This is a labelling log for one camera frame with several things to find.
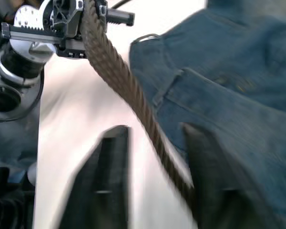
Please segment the white surface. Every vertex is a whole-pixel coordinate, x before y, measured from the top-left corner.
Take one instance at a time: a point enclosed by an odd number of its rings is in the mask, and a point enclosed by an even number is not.
[[[117,1],[109,0],[112,5]],[[132,0],[121,10],[136,13],[133,27],[109,26],[108,36],[128,59],[130,43],[148,33],[161,34],[203,8],[203,0]],[[128,105],[86,60],[53,57],[46,67],[41,101],[35,229],[54,229],[74,172],[89,157],[102,132],[115,125],[132,127],[132,229],[192,229],[195,224],[175,194],[149,138]],[[175,156],[185,177],[187,168]]]

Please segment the jeans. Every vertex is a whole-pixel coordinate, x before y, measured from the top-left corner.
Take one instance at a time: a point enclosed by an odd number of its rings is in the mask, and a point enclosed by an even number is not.
[[[286,0],[209,1],[163,35],[132,43],[130,67],[161,128],[212,131],[286,229]]]

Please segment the denim fabric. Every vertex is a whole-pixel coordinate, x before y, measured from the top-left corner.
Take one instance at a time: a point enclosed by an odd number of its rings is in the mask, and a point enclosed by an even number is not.
[[[286,229],[286,0],[209,1],[132,43],[130,66],[171,142],[181,122],[212,131]]]

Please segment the brown rope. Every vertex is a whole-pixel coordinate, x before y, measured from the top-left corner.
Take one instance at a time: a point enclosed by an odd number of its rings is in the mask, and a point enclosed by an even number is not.
[[[174,166],[161,138],[158,124],[137,79],[113,47],[98,19],[94,0],[85,1],[81,33],[91,66],[133,109],[151,139],[157,155],[173,184],[193,211],[194,188],[189,187]]]

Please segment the black cable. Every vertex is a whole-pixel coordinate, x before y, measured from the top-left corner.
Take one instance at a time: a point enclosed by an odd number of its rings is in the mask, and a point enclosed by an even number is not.
[[[131,0],[122,0],[118,3],[116,3],[114,6],[111,7],[111,9],[117,9],[121,7],[122,5],[125,5],[126,3],[130,2]]]
[[[29,108],[26,109],[22,114],[20,114],[20,115],[18,115],[16,117],[7,118],[7,119],[0,118],[0,123],[13,122],[13,121],[25,118],[36,107],[36,105],[39,103],[39,101],[41,99],[42,92],[43,92],[43,86],[44,86],[44,69],[42,69],[42,71],[41,71],[40,87],[39,87],[38,94],[37,94],[35,100],[29,106]]]

